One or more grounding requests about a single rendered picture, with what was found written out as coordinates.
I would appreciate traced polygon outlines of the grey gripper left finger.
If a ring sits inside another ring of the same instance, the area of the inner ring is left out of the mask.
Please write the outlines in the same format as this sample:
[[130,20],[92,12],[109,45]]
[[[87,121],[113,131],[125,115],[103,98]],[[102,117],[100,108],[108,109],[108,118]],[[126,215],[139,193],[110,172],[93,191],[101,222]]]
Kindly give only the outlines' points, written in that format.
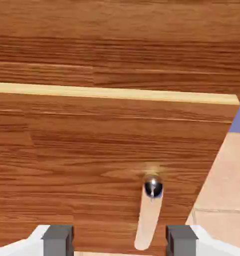
[[31,235],[3,247],[0,256],[74,256],[72,225],[38,225]]

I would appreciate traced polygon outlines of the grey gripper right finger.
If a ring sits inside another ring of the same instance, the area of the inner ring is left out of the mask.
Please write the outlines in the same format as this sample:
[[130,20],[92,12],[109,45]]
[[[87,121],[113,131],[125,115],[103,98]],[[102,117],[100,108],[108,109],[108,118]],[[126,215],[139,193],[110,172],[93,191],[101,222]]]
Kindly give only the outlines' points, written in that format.
[[240,248],[212,238],[200,225],[166,226],[166,256],[240,256]]

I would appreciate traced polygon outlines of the wooden cabinet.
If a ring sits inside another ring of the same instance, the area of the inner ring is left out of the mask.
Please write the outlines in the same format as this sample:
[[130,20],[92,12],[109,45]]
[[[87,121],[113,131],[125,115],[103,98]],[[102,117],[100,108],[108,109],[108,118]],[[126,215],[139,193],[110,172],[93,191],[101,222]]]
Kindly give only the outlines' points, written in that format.
[[0,82],[240,97],[240,0],[0,0]]

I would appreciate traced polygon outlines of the wooden cabinet door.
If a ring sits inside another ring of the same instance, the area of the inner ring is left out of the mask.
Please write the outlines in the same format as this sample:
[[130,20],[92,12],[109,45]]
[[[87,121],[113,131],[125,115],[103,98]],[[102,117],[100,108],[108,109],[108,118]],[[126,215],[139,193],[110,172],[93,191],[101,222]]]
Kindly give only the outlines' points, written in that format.
[[164,186],[145,254],[165,254],[238,111],[234,94],[0,82],[0,247],[72,225],[77,251],[136,254],[142,184]]

